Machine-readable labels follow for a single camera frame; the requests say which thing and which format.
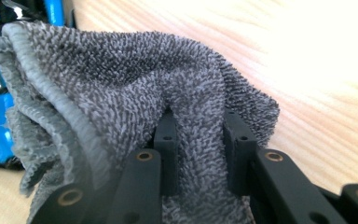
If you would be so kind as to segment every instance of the gray cloth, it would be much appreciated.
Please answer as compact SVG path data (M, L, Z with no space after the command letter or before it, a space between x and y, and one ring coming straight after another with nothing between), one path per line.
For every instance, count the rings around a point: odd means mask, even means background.
M0 69L15 102L7 117L26 169L21 192L40 182L30 218L59 186L117 183L126 156L170 107L180 194L163 198L164 223L253 222L248 199L227 190L224 109L238 112L265 146L279 108L212 49L158 32L16 22L3 28Z

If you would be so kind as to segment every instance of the terry cloth fabric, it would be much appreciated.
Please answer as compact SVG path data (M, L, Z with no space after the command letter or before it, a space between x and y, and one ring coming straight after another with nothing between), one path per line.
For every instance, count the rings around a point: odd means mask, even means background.
M225 107L238 112L263 147L279 108L222 55L159 32L16 22L3 27L0 70L15 101L7 118L26 169L21 192L30 195L40 182L30 218L59 186L117 183L127 155L170 107L180 193L163 198L163 222L253 222L248 199L227 190L223 115Z

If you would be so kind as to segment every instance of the wooden surface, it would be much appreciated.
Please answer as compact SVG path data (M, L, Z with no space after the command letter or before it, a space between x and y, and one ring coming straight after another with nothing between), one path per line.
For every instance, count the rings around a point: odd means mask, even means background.
M269 146L339 193L358 182L358 1L75 0L88 31L161 31L222 53L276 99ZM24 223L21 174L0 170L0 223Z

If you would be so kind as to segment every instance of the wooden table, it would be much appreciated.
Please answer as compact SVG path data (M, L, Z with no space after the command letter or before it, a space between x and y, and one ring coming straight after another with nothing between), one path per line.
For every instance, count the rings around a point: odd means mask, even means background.
M74 1L78 28L161 31L222 53L281 114L269 146L339 193L358 182L358 1ZM0 223L24 223L21 173L0 170Z

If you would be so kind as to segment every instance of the gray towel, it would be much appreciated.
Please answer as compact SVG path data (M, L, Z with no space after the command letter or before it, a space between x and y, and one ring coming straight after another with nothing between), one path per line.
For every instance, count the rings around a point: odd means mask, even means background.
M248 199L227 190L224 110L238 112L263 147L279 108L222 55L159 32L16 22L0 36L0 69L15 101L7 118L26 169L21 192L30 195L40 182L29 221L57 187L117 183L127 155L145 145L170 107L180 193L163 198L164 223L253 222Z

